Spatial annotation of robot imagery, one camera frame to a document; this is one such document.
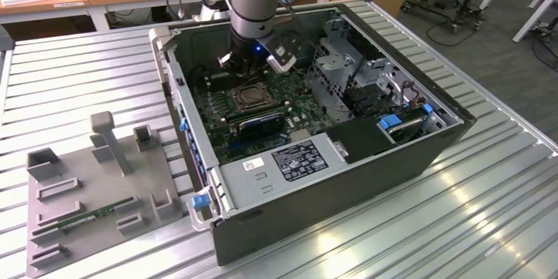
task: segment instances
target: warning label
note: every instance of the warning label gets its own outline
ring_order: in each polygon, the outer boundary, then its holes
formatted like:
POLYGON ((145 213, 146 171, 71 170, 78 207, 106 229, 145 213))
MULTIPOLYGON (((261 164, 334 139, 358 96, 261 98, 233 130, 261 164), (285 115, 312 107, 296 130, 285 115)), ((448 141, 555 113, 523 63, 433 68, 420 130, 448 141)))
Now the warning label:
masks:
POLYGON ((328 167, 310 140, 270 153, 286 181, 304 178, 328 167))

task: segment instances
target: white sticker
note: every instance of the white sticker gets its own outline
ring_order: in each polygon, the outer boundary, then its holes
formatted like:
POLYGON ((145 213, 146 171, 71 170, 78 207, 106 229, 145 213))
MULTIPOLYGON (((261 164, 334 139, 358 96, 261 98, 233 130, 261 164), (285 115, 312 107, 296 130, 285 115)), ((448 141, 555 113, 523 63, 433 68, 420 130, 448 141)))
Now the white sticker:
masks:
POLYGON ((242 162, 242 166, 244 166, 245 171, 256 169, 257 167, 261 167, 262 165, 264 165, 264 163, 262 163, 261 157, 242 162))
POLYGON ((54 3, 51 6, 54 8, 61 8, 61 7, 77 7, 77 6, 82 6, 83 3, 78 2, 78 3, 54 3))

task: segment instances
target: blue latch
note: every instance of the blue latch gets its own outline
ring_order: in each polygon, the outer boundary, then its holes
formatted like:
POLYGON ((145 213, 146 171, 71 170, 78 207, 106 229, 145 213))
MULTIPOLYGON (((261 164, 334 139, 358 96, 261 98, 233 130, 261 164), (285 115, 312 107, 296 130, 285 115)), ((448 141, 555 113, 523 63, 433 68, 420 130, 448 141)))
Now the blue latch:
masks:
POLYGON ((180 131, 184 132, 185 130, 188 130, 188 123, 185 122, 185 118, 181 118, 180 120, 180 131))
POLYGON ((209 194, 196 195, 192 198, 192 205, 194 209, 200 209, 201 207, 206 207, 210 204, 209 194))
POLYGON ((389 114, 388 116, 385 116, 380 119, 380 126, 384 130, 386 130, 389 127, 392 127, 392 126, 394 126, 400 123, 401 123, 401 121, 394 114, 389 114))
POLYGON ((433 111, 432 106, 428 104, 421 105, 421 109, 424 109, 427 114, 429 114, 433 111))

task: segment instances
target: aluminum extrusion table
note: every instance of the aluminum extrusion table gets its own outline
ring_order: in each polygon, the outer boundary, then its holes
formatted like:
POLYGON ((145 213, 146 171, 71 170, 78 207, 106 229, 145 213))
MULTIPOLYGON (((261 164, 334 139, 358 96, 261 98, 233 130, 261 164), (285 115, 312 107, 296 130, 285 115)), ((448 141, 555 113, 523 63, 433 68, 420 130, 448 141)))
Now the aluminum extrusion table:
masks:
MULTIPOLYGON (((45 278, 556 277, 558 147, 372 4, 345 3, 479 118, 423 175, 225 267, 189 218, 45 278)), ((160 131, 178 194, 192 191, 148 28, 15 43, 0 100, 0 277, 23 276, 27 150, 87 143, 90 113, 115 135, 160 131)))

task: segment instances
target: green motherboard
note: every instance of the green motherboard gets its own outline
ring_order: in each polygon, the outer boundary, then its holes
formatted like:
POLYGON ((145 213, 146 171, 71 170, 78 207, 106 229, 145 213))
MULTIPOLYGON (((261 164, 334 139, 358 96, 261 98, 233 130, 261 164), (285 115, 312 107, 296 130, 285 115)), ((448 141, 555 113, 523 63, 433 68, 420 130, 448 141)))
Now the green motherboard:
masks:
POLYGON ((193 100, 221 165, 309 137, 332 125, 301 71, 286 76, 265 71, 256 80, 217 90, 210 88, 216 81, 193 87, 193 100), (276 123, 258 123, 265 117, 276 118, 276 123), (260 125, 250 128, 258 129, 245 139, 242 127, 253 121, 260 125))

